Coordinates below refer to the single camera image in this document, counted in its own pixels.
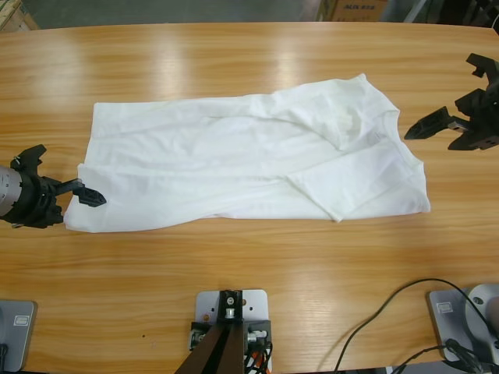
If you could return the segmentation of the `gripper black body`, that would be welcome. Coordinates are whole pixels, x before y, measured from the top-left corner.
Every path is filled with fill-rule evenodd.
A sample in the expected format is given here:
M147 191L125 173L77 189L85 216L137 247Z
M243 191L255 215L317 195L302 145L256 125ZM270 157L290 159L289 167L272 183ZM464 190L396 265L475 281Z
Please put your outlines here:
M48 177L30 175L10 170L15 175L9 187L19 192L16 198L5 196L3 200L3 220L14 228L47 228L63 222L62 208L57 204L57 196L76 192L84 187L80 179L60 182Z
M467 120L451 117L448 128L458 132L487 132L498 134L498 76L488 79L485 90L474 91L455 101L458 111L468 117Z

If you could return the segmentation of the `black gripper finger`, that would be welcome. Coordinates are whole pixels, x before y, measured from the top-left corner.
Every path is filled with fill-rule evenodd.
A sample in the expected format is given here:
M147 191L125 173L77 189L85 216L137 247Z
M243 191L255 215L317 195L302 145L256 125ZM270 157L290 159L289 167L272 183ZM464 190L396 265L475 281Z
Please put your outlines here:
M98 191L82 187L77 189L79 203L87 206L101 206L106 204L105 197Z
M450 115L446 107L442 107L421 118L404 136L406 140L428 139L448 128Z
M449 150L487 150L498 145L498 135L464 132L448 146Z

